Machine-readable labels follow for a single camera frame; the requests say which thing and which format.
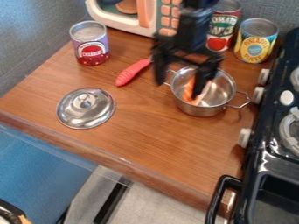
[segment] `silver pot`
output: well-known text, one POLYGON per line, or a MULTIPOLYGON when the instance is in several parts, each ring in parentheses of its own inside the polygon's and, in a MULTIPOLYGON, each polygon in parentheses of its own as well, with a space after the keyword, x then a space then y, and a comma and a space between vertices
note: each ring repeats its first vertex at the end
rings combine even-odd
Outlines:
POLYGON ((184 67, 177 72, 172 70, 169 70, 169 72, 173 72, 174 75, 171 78, 170 84, 164 84, 170 86, 172 93, 176 96, 177 106, 189 115, 215 116, 224 111, 226 107, 241 109, 250 102, 247 93, 237 91, 234 79, 223 70, 219 70, 203 100, 199 103, 199 105, 192 105, 184 101, 182 95, 185 86, 194 76, 195 69, 191 67, 184 67), (228 104, 228 102, 234 98, 236 93, 242 94, 246 97, 246 102, 240 106, 228 104))

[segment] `stove knob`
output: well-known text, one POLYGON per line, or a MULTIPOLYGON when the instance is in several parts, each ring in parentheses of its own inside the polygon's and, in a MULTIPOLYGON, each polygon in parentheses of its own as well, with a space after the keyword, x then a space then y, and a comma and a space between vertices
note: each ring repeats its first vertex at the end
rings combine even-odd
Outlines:
POLYGON ((265 86, 270 74, 270 69, 261 69, 261 73, 258 79, 258 83, 262 86, 265 86))
POLYGON ((251 134, 251 129, 241 129, 239 138, 238 138, 238 145, 245 149, 249 142, 249 137, 251 134))
POLYGON ((294 101, 294 95, 291 91, 285 90, 281 93, 281 97, 279 98, 280 102, 284 106, 289 106, 294 101))
POLYGON ((294 86, 295 91, 299 92, 299 67, 293 71, 290 80, 294 86))
POLYGON ((251 102, 254 102, 256 104, 260 104, 261 103, 261 98, 264 95, 264 92, 265 92, 264 87, 256 87, 254 89, 254 95, 251 98, 251 102))

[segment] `oven door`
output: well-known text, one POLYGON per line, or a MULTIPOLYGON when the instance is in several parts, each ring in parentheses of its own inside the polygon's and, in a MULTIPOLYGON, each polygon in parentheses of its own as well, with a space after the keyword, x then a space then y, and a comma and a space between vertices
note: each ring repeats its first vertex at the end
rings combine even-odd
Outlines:
POLYGON ((213 194, 205 224, 215 223, 226 189, 233 189, 239 194, 236 206, 227 223, 299 223, 298 184, 263 172, 256 176, 254 183, 248 183, 247 185, 244 185, 237 178, 222 176, 213 194))

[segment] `blue chair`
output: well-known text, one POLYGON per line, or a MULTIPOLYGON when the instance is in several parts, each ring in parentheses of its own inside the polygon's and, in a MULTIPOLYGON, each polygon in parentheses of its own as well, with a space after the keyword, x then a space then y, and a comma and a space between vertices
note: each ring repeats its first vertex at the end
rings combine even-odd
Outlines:
POLYGON ((0 199, 34 224, 56 223, 96 166, 0 125, 0 199))

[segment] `tomato soup can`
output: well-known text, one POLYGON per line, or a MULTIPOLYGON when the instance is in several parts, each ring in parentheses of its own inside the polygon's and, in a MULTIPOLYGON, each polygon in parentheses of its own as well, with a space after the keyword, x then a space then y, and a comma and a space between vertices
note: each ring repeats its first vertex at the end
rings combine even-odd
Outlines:
POLYGON ((206 47, 214 52, 227 50, 240 17, 241 4, 236 0, 220 0, 214 7, 206 47))
POLYGON ((70 31, 77 61, 85 66, 98 66, 109 57, 107 28, 95 21, 74 24, 70 31))
POLYGON ((278 27, 264 18, 249 18, 240 25, 234 55, 247 63, 258 64, 271 54, 278 27))

